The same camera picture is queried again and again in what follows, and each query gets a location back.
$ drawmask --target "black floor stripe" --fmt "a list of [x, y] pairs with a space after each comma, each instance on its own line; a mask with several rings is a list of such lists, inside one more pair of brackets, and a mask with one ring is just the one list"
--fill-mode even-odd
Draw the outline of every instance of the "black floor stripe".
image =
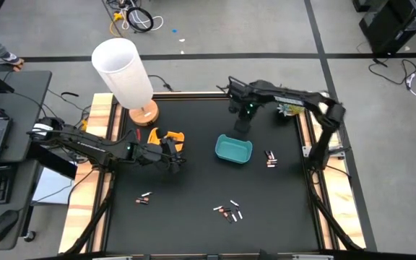
[[[306, 11], [308, 13], [309, 22], [311, 24], [312, 33], [314, 36], [314, 40], [316, 41], [317, 52], [319, 56], [319, 60], [322, 66], [322, 72], [324, 73], [324, 79], [329, 91], [329, 94], [336, 100], [337, 97], [337, 90], [335, 89], [334, 82], [332, 79], [332, 73], [330, 71], [329, 62], [327, 60], [327, 55], [325, 54], [324, 44], [322, 43], [321, 34], [319, 32], [319, 26], [317, 25], [316, 16], [314, 14], [311, 0], [304, 0], [304, 4], [306, 7]], [[346, 126], [343, 123], [340, 126], [340, 133], [343, 133], [342, 136], [344, 139], [342, 140], [343, 146], [350, 147], [350, 140], [346, 131]], [[365, 205], [365, 200], [363, 197], [362, 186], [360, 185], [360, 179], [358, 175], [358, 171], [355, 165], [355, 158], [352, 153], [352, 150], [346, 152], [346, 161], [348, 171], [352, 177], [352, 190], [355, 195], [355, 203], [357, 207], [357, 213], [359, 214], [360, 226], [363, 231], [363, 236], [365, 239], [365, 246], [370, 251], [376, 251], [376, 244], [375, 238], [373, 237], [373, 231], [370, 224], [370, 219], [368, 217], [367, 206]]]
[[[141, 55], [143, 61], [183, 61], [210, 59], [414, 59], [416, 53], [397, 53], [393, 56], [376, 56], [372, 53], [200, 53]], [[91, 56], [39, 56], [23, 57], [25, 62], [78, 62], [91, 61]]]

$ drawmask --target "wooden frame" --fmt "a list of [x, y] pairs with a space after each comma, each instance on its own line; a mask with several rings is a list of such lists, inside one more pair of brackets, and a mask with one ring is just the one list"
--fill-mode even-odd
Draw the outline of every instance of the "wooden frame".
[[[177, 93], [155, 93], [158, 96], [166, 96], [168, 98], [177, 97], [181, 94], [219, 94], [219, 92], [177, 92]], [[88, 120], [87, 132], [95, 134], [101, 137], [105, 137], [108, 128], [109, 116], [111, 114], [113, 101], [113, 94], [95, 94], [92, 101], [90, 118]], [[112, 140], [116, 140], [119, 132], [119, 122], [121, 117], [121, 106], [117, 105], [115, 118], [112, 120]], [[303, 130], [303, 138], [306, 146], [311, 146], [311, 137], [309, 135], [309, 129], [307, 127], [306, 117], [303, 114], [300, 115], [301, 129]], [[313, 132], [318, 139], [321, 134], [321, 128], [316, 119], [311, 119]], [[340, 143], [337, 134], [331, 140], [331, 146], [338, 145]], [[329, 165], [347, 172], [345, 161], [337, 158], [330, 158]], [[90, 165], [80, 165], [77, 171], [77, 177], [75, 183], [84, 178], [86, 174], [90, 172]], [[110, 181], [110, 173], [106, 173], [103, 182], [103, 190], [101, 199], [105, 196], [108, 190], [108, 184]], [[337, 170], [327, 168], [323, 172], [324, 182], [326, 184], [326, 191], [329, 198], [329, 205], [331, 211], [337, 222], [342, 226], [344, 231], [351, 237], [351, 239], [360, 247], [365, 247], [365, 241], [363, 237], [362, 228], [359, 221], [358, 211], [355, 206], [355, 200], [353, 197], [350, 182], [344, 173]], [[69, 249], [75, 240], [81, 235], [82, 231], [90, 221], [92, 216], [92, 208], [94, 204], [94, 197], [96, 188], [98, 187], [98, 172], [92, 173], [87, 180], [83, 181], [72, 193], [71, 204], [67, 212], [66, 222], [64, 226], [64, 233], [62, 235], [61, 244], [59, 246], [59, 253], [65, 252]], [[317, 175], [314, 175], [314, 182], [320, 181]], [[322, 194], [321, 187], [315, 185], [319, 194]], [[324, 219], [323, 215], [319, 213], [321, 231], [324, 237], [324, 248], [332, 249], [332, 233], [329, 231], [329, 227]], [[104, 231], [104, 217], [97, 225], [95, 231], [95, 239], [92, 245], [92, 251], [100, 251], [102, 236]], [[344, 249], [344, 246], [339, 241], [339, 247]]]

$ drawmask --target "shoe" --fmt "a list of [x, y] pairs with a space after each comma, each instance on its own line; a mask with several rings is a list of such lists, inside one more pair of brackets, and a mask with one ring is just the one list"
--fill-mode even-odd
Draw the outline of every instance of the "shoe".
[[22, 60], [19, 57], [15, 56], [13, 53], [10, 54], [9, 58], [0, 57], [0, 64], [19, 65], [22, 63]]

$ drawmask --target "lamp shade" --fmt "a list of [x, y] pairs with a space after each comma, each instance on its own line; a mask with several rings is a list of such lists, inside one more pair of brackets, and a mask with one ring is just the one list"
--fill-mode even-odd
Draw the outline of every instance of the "lamp shade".
[[125, 108], [143, 108], [153, 96], [152, 84], [133, 42], [114, 38], [92, 52], [92, 65]]

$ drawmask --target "wooden lamp base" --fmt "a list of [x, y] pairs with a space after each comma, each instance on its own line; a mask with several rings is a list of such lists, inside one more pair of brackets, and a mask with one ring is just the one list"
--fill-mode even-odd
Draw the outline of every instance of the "wooden lamp base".
[[158, 118], [158, 106], [151, 100], [141, 109], [130, 109], [129, 117], [138, 126], [149, 126]]

